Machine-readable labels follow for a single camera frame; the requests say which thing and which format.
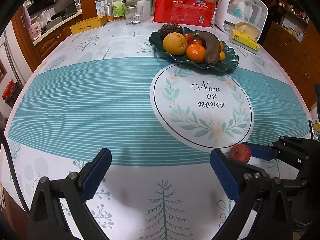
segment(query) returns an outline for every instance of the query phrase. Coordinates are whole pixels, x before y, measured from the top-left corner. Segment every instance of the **glass cup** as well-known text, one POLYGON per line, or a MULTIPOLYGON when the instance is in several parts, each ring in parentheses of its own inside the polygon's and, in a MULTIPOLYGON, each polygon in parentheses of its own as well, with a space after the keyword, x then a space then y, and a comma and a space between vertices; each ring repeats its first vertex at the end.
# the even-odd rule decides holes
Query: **glass cup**
POLYGON ((142 23, 143 6, 126 6, 124 11, 126 24, 142 23))

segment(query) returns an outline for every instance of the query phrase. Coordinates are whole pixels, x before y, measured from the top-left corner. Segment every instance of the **transparent lid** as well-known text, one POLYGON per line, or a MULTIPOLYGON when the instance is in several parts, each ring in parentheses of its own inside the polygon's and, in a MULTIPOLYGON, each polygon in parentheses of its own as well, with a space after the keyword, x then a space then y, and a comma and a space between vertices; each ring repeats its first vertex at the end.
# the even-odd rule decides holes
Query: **transparent lid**
POLYGON ((234 24, 246 21, 262 30, 268 9, 260 0, 230 0, 227 13, 229 14, 228 21, 234 24), (237 7, 241 1, 244 1, 245 5, 252 7, 253 11, 250 17, 244 17, 242 7, 237 7))

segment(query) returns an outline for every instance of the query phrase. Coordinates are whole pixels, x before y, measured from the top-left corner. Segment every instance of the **blue gripper pad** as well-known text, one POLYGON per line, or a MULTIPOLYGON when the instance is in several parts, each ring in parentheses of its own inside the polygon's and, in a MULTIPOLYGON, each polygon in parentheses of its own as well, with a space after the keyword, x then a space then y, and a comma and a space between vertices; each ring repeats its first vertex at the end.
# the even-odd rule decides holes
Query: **blue gripper pad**
POLYGON ((243 144, 247 145, 250 150, 251 150, 251 156, 258 158, 258 159, 262 159, 262 160, 266 160, 266 161, 271 161, 276 159, 276 153, 272 150, 272 148, 266 149, 266 146, 262 146, 262 147, 257 147, 253 144, 249 144, 249 143, 245 143, 243 142, 243 144))
POLYGON ((91 171, 88 173, 87 177, 82 183, 82 193, 80 197, 83 202, 93 198, 104 175, 111 165, 112 156, 110 150, 102 150, 104 150, 102 156, 92 167, 91 171))
POLYGON ((227 197, 238 203, 240 200, 239 184, 216 150, 210 154, 210 164, 227 197))

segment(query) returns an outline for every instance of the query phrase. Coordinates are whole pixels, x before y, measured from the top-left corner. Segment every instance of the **teal striped table runner pattern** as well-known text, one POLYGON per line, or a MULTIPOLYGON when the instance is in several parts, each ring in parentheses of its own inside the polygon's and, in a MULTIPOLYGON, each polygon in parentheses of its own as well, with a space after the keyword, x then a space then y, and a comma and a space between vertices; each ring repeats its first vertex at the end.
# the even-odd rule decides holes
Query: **teal striped table runner pattern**
MULTIPOLYGON (((171 62, 159 57, 114 58, 41 73, 27 89, 8 138, 63 157, 91 161, 102 147, 113 165, 169 166, 209 162, 209 153, 171 136, 154 115, 149 89, 171 62)), ((231 76, 254 110, 251 143, 302 137, 307 116, 292 88, 242 68, 231 76)))

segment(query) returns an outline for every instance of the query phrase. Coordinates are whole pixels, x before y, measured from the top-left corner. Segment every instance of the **black cable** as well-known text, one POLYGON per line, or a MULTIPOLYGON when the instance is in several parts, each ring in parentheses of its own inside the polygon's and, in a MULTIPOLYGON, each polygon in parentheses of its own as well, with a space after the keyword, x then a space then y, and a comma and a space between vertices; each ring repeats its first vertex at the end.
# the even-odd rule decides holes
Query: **black cable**
POLYGON ((20 199, 20 202, 21 202, 25 212, 27 213, 27 215, 29 215, 30 210, 29 210, 29 208, 27 206, 27 203, 24 200, 24 197, 22 195, 21 188, 19 186, 18 179, 17 179, 17 174, 16 174, 16 171, 14 169, 14 165, 13 165, 12 156, 11 156, 10 148, 9 148, 9 145, 8 145, 8 141, 7 141, 7 139, 6 139, 5 135, 4 135, 4 131, 2 130, 2 128, 0 128, 0 142, 2 143, 2 145, 4 147, 5 154, 7 156, 9 169, 10 169, 10 173, 12 175, 12 180, 13 180, 14 187, 16 188, 18 197, 20 199))

